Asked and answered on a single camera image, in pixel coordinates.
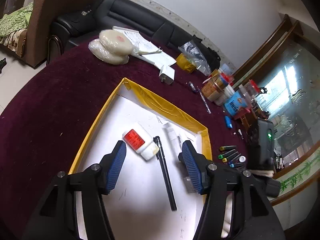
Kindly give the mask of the black marker blue cap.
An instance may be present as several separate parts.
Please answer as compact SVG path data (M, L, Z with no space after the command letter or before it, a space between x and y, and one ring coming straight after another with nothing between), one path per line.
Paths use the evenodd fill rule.
M243 167L244 163L229 163L229 166L231 168L238 168L238 167Z

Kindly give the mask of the orange label plastic jar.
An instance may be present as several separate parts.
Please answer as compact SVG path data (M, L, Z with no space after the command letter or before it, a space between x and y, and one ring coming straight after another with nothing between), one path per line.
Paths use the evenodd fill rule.
M207 98L210 102L213 102L220 96L225 86L226 84L223 81L223 77L218 75L207 81L203 85L201 92L205 98Z

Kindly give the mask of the maroon velvet tablecloth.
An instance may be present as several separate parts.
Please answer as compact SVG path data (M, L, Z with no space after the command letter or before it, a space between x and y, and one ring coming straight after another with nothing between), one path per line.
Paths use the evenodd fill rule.
M93 121L123 78L147 88L209 131L212 155L235 145L246 154L241 128L225 125L222 108L191 91L205 77L175 67L171 85L156 67L132 57L121 66L97 59L87 42L65 52L35 75L1 114L1 239L20 239L40 197L59 171L68 171Z

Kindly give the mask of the small blue white cap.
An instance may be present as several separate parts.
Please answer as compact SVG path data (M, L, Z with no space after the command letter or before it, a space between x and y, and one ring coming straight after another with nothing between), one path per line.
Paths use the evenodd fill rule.
M193 93L196 93L197 90L196 90L194 84L192 82L190 82L190 81L188 83L189 83L189 86L191 87L191 90L193 91Z

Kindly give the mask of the black marker yellow cap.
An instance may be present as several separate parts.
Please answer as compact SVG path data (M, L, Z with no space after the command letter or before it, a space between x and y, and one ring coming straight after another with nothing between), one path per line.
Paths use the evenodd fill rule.
M221 146L219 148L220 152L231 151L231 150L234 150L234 149L236 149L236 146L234 146L234 145Z

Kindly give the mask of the white pill bottle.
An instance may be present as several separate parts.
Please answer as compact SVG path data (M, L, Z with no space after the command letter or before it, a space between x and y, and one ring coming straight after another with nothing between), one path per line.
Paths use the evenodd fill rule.
M242 156L239 158L239 161L240 161L241 163L244 163L244 162L246 161L246 157L242 155Z

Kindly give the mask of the white label jar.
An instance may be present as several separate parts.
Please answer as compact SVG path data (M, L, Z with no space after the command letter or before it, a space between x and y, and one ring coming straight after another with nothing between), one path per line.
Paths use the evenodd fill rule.
M235 93L231 85L226 86L219 96L214 100L214 103L218 106L223 105L232 95Z

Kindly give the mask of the black leather sofa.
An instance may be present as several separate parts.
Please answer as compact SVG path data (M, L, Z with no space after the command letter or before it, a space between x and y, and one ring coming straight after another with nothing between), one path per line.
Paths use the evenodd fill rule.
M155 44L174 51L194 41L212 70L220 66L218 53L205 46L202 39L130 0L97 0L82 11L58 16L49 27L47 61L53 61L98 36L101 30L114 26L137 30Z

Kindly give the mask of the yellow tape roll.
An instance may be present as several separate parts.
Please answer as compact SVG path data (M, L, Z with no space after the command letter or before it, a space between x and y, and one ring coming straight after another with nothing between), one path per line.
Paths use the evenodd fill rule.
M180 53L180 55L176 58L176 64L185 72L191 74L196 66L193 65L184 54Z

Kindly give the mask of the white bottle orange cap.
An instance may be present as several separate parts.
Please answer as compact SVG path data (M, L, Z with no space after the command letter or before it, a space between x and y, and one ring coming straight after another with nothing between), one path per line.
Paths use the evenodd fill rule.
M123 139L145 161L149 161L159 152L159 147L144 129L129 129L123 133Z

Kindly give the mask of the white papers stack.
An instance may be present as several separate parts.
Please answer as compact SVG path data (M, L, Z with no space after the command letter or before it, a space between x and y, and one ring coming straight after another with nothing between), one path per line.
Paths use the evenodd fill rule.
M157 47L144 38L139 31L117 26L112 27L112 29L122 33L132 43L134 47L131 53L132 56L148 62L158 69L161 69L163 66L171 67L176 63L173 57L165 53L161 47Z

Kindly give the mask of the white power adapter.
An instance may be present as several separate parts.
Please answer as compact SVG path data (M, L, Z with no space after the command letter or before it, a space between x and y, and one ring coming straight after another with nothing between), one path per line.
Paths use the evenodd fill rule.
M159 79L161 83L170 85L175 79L175 70L170 66L163 66L159 72Z

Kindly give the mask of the yellow taped white tray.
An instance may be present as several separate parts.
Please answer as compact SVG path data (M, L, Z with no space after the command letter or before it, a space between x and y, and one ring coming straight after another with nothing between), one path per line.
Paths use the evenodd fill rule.
M198 153L212 157L206 126L159 94L124 78L103 105L73 161L71 173L98 163L132 128L160 137L177 210L170 208L157 158L145 161L128 147L116 187L103 196L115 239L192 239L195 235L204 196L188 191L186 169L172 152L163 130L167 122L181 143L189 140Z

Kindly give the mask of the red lid jar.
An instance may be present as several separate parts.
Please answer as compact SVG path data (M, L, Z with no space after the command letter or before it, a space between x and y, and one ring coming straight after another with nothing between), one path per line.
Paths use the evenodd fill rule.
M219 77L225 86L230 83L233 84L234 77L232 75L226 75L224 72L219 71Z

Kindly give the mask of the bagged round cakes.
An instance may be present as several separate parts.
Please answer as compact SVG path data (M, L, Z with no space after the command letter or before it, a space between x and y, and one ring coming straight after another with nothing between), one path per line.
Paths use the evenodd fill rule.
M134 50L133 44L122 33L106 29L88 44L89 51L101 61L112 65L127 64Z

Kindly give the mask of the blue cartoon snack jar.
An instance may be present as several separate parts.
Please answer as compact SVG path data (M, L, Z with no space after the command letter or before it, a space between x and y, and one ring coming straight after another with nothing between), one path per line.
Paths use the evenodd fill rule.
M251 102L244 93L242 93L240 90L237 90L229 99L225 101L223 106L229 115L236 116L241 110L249 110L251 108Z

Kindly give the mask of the clear plastic bag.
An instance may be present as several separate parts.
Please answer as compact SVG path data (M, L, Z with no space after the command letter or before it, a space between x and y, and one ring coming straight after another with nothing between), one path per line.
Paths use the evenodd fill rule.
M179 46L178 49L202 74L205 76L211 74L212 71L206 58L193 40Z

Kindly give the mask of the black marker green cap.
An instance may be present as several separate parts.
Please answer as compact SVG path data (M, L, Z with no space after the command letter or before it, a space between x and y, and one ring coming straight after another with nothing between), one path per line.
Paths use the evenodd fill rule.
M236 153L236 149L230 150L228 152L225 152L223 154L218 155L218 159L222 160L223 158L227 158L228 156Z

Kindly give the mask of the blue battery pack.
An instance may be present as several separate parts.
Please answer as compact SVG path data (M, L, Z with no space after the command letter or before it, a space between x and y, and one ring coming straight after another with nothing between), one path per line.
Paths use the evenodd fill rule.
M229 116L225 116L225 124L227 128L230 128L230 129L233 128L232 121Z

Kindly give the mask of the clear capped black gel pen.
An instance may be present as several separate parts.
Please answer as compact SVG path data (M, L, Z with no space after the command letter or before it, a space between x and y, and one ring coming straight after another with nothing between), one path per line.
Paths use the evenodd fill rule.
M167 195L168 195L168 200L169 200L169 204L170 204L170 208L172 211L176 211L177 210L177 205L175 202L175 197L174 197L174 192L172 189L172 185L171 185L171 181L170 181L170 177L169 177L169 172L168 172L168 168L167 168L167 163L165 161L165 155L164 155L164 151L163 151L163 147L162 147L162 143L160 140L159 136L156 136L153 138L153 142L158 146L159 150L156 153L156 157L159 160L160 163L160 167L161 167L161 171L163 174L163 179L164 179L164 183L165 183L165 188L167 191Z

